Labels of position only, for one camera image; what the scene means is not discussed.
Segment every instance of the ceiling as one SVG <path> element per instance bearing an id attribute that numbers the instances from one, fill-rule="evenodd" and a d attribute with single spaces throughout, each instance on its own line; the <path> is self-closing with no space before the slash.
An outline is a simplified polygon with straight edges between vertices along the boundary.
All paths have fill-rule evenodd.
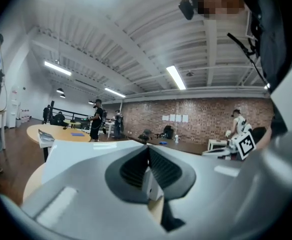
<path id="1" fill-rule="evenodd" d="M 228 32 L 248 45 L 247 13 L 232 20 L 187 21 L 181 0 L 23 0 L 27 31 L 38 28 L 32 50 L 54 86 L 104 101 L 176 94 L 166 68 L 175 65 L 188 90 L 258 90 L 263 83 Z M 43 66 L 60 61 L 72 76 Z"/>

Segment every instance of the paper on wall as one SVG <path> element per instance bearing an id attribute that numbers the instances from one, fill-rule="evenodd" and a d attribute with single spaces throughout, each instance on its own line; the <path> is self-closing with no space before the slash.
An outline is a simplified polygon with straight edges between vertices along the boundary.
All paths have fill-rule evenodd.
<path id="1" fill-rule="evenodd" d="M 163 115 L 162 116 L 163 121 L 169 121 L 169 116 L 168 115 Z"/>
<path id="2" fill-rule="evenodd" d="M 180 114 L 176 115 L 176 122 L 181 122 L 181 115 Z"/>
<path id="3" fill-rule="evenodd" d="M 175 114 L 171 114 L 170 115 L 170 121 L 175 122 L 176 120 L 176 115 Z"/>
<path id="4" fill-rule="evenodd" d="M 187 114 L 183 114 L 183 115 L 182 115 L 182 121 L 183 121 L 184 123 L 187 123 L 187 122 L 188 122 L 188 115 L 187 115 Z"/>

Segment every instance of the wooden floor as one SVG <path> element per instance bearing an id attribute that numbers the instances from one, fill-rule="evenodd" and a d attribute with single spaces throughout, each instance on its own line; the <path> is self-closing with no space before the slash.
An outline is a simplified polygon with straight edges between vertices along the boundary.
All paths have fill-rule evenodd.
<path id="1" fill-rule="evenodd" d="M 44 163 L 43 150 L 27 136 L 27 128 L 40 123 L 41 121 L 32 119 L 23 123 L 20 128 L 7 129 L 5 132 L 6 150 L 0 153 L 0 163 L 4 170 L 0 175 L 0 193 L 18 205 L 22 204 L 23 192 L 29 177 Z M 114 140 L 101 135 L 100 141 Z"/>

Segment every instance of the wooden tabletop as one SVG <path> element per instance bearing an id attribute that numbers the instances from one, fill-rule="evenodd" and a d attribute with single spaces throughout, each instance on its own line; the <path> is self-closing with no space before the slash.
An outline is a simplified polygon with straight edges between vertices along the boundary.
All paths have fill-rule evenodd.
<path id="1" fill-rule="evenodd" d="M 159 144 L 160 142 L 167 142 L 166 145 Z M 153 138 L 148 141 L 149 144 L 153 145 L 161 145 L 164 147 L 168 147 L 174 150 L 179 150 L 187 153 L 192 153 L 195 155 L 201 155 L 204 151 L 207 151 L 207 145 L 206 144 L 197 144 L 197 143 L 191 143 L 191 142 L 182 142 L 175 143 L 172 139 L 166 139 L 166 138 Z"/>
<path id="2" fill-rule="evenodd" d="M 70 124 L 70 125 L 76 125 L 76 126 L 81 125 L 80 122 L 71 122 L 71 120 L 69 120 L 69 119 L 65 119 L 64 122 L 66 124 Z"/>
<path id="3" fill-rule="evenodd" d="M 55 140 L 60 141 L 69 141 L 69 142 L 89 142 L 90 136 L 89 134 L 72 128 L 63 129 L 62 126 L 50 125 L 50 124 L 36 124 L 28 127 L 27 135 L 28 137 L 39 144 L 38 141 L 38 130 L 42 130 L 45 133 L 51 134 Z M 74 134 L 83 134 L 84 136 L 72 136 L 71 133 Z"/>

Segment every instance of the gray surface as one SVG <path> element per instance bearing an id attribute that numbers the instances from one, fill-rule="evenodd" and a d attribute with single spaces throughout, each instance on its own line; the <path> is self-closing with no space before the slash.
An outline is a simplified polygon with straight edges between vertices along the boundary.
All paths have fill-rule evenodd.
<path id="1" fill-rule="evenodd" d="M 185 225 L 167 233 L 146 205 L 116 198 L 104 172 L 132 149 L 80 162 L 37 190 L 22 206 L 32 217 L 64 186 L 79 190 L 53 228 L 77 239 L 257 239 L 275 222 L 292 198 L 292 133 L 254 151 L 244 163 L 215 160 L 165 147 L 170 156 L 191 165 L 196 182 L 189 193 L 169 202 L 175 218 Z M 237 177 L 214 171 L 216 166 L 241 168 Z"/>

